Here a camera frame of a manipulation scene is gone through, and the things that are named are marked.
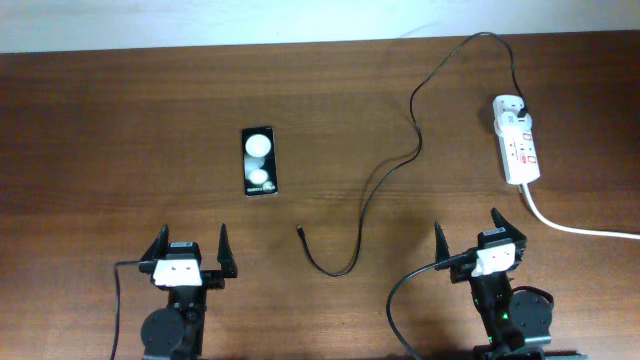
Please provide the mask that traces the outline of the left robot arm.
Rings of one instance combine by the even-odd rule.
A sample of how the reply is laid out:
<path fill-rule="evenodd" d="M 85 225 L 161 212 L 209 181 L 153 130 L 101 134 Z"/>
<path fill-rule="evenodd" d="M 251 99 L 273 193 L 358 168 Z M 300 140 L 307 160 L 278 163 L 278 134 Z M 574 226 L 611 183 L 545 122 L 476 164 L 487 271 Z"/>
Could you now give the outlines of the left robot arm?
<path fill-rule="evenodd" d="M 139 271 L 168 293 L 167 305 L 152 312 L 141 326 L 145 359 L 197 359 L 202 354 L 206 298 L 210 290 L 222 290 L 227 279 L 238 276 L 222 225 L 218 243 L 218 269 L 203 270 L 202 254 L 196 242 L 171 242 L 164 225 L 140 258 Z"/>

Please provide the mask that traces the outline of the black smartphone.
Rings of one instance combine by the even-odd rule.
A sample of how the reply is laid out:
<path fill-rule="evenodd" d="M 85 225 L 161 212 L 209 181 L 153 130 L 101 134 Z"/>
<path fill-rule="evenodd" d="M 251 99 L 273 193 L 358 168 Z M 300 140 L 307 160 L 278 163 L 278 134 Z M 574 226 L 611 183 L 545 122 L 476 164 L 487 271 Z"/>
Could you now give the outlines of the black smartphone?
<path fill-rule="evenodd" d="M 270 126 L 241 131 L 241 150 L 246 197 L 275 195 L 279 191 L 275 136 Z"/>

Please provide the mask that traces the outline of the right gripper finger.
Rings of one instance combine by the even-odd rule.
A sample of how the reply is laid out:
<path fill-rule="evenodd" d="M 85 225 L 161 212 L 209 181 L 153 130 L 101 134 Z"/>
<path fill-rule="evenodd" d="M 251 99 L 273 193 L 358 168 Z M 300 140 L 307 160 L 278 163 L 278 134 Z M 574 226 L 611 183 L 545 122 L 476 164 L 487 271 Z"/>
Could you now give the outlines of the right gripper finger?
<path fill-rule="evenodd" d="M 512 225 L 506 218 L 498 211 L 497 208 L 491 209 L 491 217 L 496 229 L 502 228 L 510 238 L 522 238 L 523 233 Z"/>
<path fill-rule="evenodd" d="M 448 243 L 444 231 L 438 221 L 434 222 L 435 231 L 435 262 L 445 264 L 450 258 Z"/>

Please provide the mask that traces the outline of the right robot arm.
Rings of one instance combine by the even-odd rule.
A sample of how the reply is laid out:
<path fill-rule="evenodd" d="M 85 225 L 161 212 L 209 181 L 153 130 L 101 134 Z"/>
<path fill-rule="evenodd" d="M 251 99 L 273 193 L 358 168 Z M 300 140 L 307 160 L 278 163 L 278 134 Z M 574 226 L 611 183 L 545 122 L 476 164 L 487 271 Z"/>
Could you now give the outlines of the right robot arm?
<path fill-rule="evenodd" d="M 452 255 L 439 223 L 435 269 L 447 270 L 453 284 L 468 283 L 489 343 L 473 348 L 475 359 L 543 359 L 551 342 L 553 297 L 531 286 L 512 287 L 508 273 L 522 262 L 527 238 L 497 209 L 495 227 L 477 236 L 477 245 Z"/>

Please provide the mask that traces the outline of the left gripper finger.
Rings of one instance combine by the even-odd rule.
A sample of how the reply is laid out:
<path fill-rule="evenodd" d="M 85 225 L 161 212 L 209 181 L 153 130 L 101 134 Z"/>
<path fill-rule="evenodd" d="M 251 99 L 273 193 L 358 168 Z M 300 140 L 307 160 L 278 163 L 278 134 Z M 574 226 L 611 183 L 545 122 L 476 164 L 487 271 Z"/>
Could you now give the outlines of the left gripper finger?
<path fill-rule="evenodd" d="M 222 224 L 220 229 L 217 262 L 220 264 L 220 270 L 222 273 L 236 272 L 236 262 L 229 244 L 228 232 L 225 224 Z"/>
<path fill-rule="evenodd" d="M 149 246 L 149 248 L 145 251 L 145 253 L 141 257 L 142 262 L 152 262 L 156 261 L 166 254 L 166 249 L 169 244 L 169 227 L 167 224 L 164 224 L 155 240 Z"/>

